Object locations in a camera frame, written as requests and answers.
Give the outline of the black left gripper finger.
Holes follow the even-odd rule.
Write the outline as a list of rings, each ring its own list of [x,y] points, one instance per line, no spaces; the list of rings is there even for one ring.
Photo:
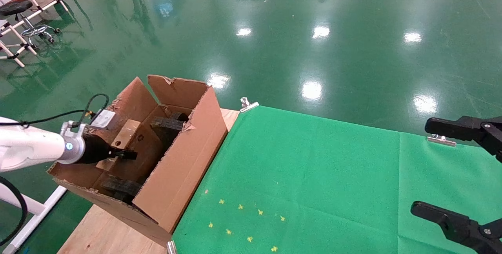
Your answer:
[[[126,159],[126,160],[135,160],[137,158],[137,152],[119,148],[110,148],[108,150],[108,157]]]

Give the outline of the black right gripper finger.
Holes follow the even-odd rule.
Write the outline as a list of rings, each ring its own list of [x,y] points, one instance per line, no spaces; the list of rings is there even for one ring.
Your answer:
[[[473,249],[478,254],[502,253],[501,218],[479,224],[468,216],[423,201],[413,202],[411,213],[438,224],[447,240]]]
[[[461,116],[458,120],[429,118],[425,132],[463,141],[474,141],[497,161],[502,162],[502,117],[474,118]]]

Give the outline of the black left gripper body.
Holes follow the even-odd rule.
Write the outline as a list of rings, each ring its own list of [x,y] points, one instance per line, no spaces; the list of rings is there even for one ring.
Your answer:
[[[110,145],[95,134],[84,134],[83,141],[85,149],[80,158],[80,163],[98,163],[111,156]]]

